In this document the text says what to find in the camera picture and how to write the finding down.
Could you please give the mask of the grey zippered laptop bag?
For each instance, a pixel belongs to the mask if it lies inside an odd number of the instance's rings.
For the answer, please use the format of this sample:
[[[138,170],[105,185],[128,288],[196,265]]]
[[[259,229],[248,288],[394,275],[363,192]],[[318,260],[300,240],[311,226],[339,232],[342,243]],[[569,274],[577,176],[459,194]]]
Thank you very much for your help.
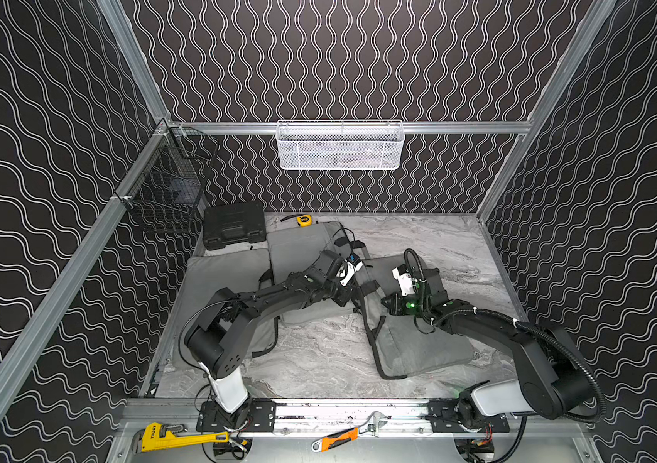
[[[391,314],[382,304],[401,289],[392,271],[404,263],[401,255],[366,260],[356,276],[363,296],[357,306],[380,377],[400,380],[470,362],[467,338],[434,331],[419,316]]]

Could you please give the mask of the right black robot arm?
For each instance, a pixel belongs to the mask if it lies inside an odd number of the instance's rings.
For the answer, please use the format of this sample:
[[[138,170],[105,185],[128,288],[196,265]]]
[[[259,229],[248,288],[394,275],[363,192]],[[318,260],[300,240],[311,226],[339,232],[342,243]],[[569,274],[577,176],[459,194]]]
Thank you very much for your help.
[[[410,316],[444,332],[493,347],[513,360],[517,377],[481,382],[459,394],[459,422],[479,428],[502,414],[567,418],[594,424],[604,417],[607,400],[596,375],[569,333],[554,325],[542,328],[461,299],[442,301],[423,284],[409,295],[396,291],[382,298],[392,316]]]

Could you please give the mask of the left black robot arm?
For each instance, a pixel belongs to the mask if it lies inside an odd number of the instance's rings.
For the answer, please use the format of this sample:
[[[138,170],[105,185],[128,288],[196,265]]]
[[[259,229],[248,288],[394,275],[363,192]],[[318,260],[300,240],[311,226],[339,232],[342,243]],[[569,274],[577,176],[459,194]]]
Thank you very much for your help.
[[[222,289],[184,332],[184,345],[204,370],[216,404],[227,415],[245,409],[249,393],[241,364],[257,329],[287,312],[331,300],[345,306],[355,293],[355,274],[363,268],[358,254],[343,257],[324,250],[301,272],[258,291]]]

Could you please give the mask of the grey laptop bag middle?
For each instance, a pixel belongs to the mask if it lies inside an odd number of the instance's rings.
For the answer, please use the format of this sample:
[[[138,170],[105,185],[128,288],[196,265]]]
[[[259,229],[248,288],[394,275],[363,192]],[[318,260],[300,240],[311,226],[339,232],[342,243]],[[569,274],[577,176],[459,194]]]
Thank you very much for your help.
[[[337,221],[267,233],[270,263],[276,283],[283,282],[291,273],[303,272],[309,268],[324,250],[334,251],[347,258],[350,252],[347,238],[342,231],[342,224]],[[299,325],[352,313],[353,303],[341,307],[328,299],[306,309],[282,314],[281,320],[286,325]]]

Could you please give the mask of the yellow tape measure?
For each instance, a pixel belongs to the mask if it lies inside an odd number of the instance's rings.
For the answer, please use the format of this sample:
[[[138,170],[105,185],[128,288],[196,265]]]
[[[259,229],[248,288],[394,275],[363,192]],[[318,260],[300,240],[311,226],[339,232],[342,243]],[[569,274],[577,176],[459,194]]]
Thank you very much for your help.
[[[314,219],[309,214],[291,214],[280,219],[281,222],[295,220],[299,227],[310,227],[314,223]]]

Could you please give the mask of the orange adjustable wrench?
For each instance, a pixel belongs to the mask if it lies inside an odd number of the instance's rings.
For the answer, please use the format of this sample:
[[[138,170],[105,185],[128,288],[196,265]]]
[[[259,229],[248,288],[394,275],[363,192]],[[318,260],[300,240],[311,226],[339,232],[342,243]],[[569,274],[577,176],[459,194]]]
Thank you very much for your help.
[[[373,412],[364,424],[324,436],[323,438],[314,441],[311,445],[311,449],[314,453],[325,453],[326,451],[336,449],[351,441],[355,441],[364,434],[377,437],[378,432],[387,424],[387,422],[388,416],[382,414],[382,412]]]

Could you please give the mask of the black plastic tool case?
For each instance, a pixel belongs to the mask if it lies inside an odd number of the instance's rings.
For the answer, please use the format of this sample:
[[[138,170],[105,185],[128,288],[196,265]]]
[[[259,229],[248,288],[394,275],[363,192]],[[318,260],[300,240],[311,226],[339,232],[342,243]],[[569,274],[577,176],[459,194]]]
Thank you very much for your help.
[[[267,228],[263,204],[247,202],[206,208],[202,240],[205,249],[209,251],[243,242],[266,241]]]

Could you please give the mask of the yellow pipe wrench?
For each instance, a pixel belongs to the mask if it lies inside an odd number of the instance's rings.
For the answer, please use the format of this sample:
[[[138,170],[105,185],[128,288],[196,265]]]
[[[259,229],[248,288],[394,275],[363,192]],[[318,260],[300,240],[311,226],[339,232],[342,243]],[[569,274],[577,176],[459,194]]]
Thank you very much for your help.
[[[152,422],[143,430],[135,434],[133,438],[134,453],[152,453],[152,451],[165,451],[166,449],[181,449],[203,444],[223,444],[232,448],[240,449],[247,453],[247,446],[241,441],[234,439],[228,431],[198,434],[180,435],[185,431],[183,424],[169,426]]]

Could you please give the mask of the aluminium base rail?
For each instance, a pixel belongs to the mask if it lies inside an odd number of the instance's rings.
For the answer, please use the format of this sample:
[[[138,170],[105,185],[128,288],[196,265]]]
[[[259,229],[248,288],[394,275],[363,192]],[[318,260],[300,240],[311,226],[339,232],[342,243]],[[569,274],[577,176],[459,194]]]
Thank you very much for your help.
[[[253,399],[243,434],[319,437],[364,424],[374,412],[388,416],[380,437],[513,437],[521,417],[498,415],[482,428],[457,422],[453,399]]]

